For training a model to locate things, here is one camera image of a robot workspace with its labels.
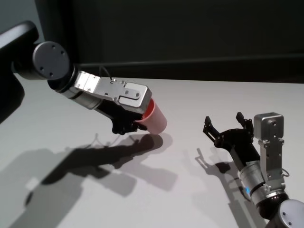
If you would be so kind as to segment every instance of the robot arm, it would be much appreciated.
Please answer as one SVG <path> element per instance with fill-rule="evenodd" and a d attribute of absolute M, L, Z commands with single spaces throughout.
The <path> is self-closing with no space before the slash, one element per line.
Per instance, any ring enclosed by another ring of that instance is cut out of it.
<path fill-rule="evenodd" d="M 285 193 L 282 169 L 282 145 L 284 144 L 284 117 L 276 113 L 259 114 L 244 119 L 237 114 L 243 129 L 230 129 L 219 133 L 207 116 L 203 132 L 218 148 L 227 150 L 260 215 L 270 220 L 267 228 L 303 227 L 304 203 L 289 199 Z M 256 137 L 261 147 L 260 155 L 252 145 Z"/>
<path fill-rule="evenodd" d="M 0 34 L 0 61 L 3 72 L 1 78 L 9 79 L 8 86 L 21 88 L 20 91 L 23 91 L 11 72 L 13 63 L 22 77 L 47 80 L 49 86 L 56 92 L 110 118 L 113 123 L 113 133 L 125 134 L 137 129 L 149 131 L 149 126 L 143 119 L 152 115 L 155 103 L 152 100 L 152 92 L 147 86 L 125 81 L 118 82 L 112 78 L 81 71 L 70 62 L 67 52 L 60 44 L 52 41 L 35 44 L 37 39 L 37 28 L 30 21 L 18 24 Z M 5 97 L 8 91 L 2 93 L 1 97 Z M 11 100 L 22 100 L 22 98 L 23 93 L 11 94 Z M 1 114 L 0 122 L 20 103 L 21 101 L 17 102 L 17 105 L 12 105 L 10 101 L 4 105 L 3 109 L 11 111 Z M 160 120 L 161 124 L 156 129 L 158 123 L 155 123 L 152 133 L 160 133 L 166 127 L 165 117 L 160 111 L 156 120 Z"/>

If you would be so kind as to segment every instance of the gray cylindrical joint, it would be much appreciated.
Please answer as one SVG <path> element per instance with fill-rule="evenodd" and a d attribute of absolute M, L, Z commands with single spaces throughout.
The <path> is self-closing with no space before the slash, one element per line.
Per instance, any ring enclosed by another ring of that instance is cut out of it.
<path fill-rule="evenodd" d="M 68 90 L 63 92 L 62 95 L 87 109 L 95 109 L 102 103 L 102 99 L 79 91 L 74 87 L 70 87 Z"/>
<path fill-rule="evenodd" d="M 83 107 L 86 107 L 87 109 L 95 109 L 101 104 L 102 99 L 99 99 L 87 93 L 82 93 L 80 96 L 73 99 L 73 101 L 82 105 Z"/>
<path fill-rule="evenodd" d="M 240 171 L 240 178 L 244 186 L 251 192 L 257 185 L 264 182 L 260 161 L 253 161 Z"/>

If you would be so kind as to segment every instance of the white tabletop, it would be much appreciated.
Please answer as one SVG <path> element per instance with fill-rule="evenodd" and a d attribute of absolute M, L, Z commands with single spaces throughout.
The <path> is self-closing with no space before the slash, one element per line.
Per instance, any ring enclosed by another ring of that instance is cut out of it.
<path fill-rule="evenodd" d="M 219 131 L 239 128 L 238 111 L 284 115 L 286 191 L 304 201 L 304 85 L 130 79 L 149 86 L 168 119 L 160 137 L 144 137 L 114 135 L 109 119 L 45 81 L 20 81 L 24 101 L 0 125 L 1 228 L 263 227 L 233 164 L 215 166 L 229 153 L 202 132 L 206 115 Z"/>

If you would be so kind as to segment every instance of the red cup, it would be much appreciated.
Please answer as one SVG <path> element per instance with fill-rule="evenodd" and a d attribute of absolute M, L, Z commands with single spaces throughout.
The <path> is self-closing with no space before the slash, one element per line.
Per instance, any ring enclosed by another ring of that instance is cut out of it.
<path fill-rule="evenodd" d="M 167 127 L 167 119 L 162 114 L 156 102 L 151 98 L 147 111 L 142 115 L 141 120 L 136 120 L 137 123 L 147 127 L 151 134 L 159 134 Z"/>

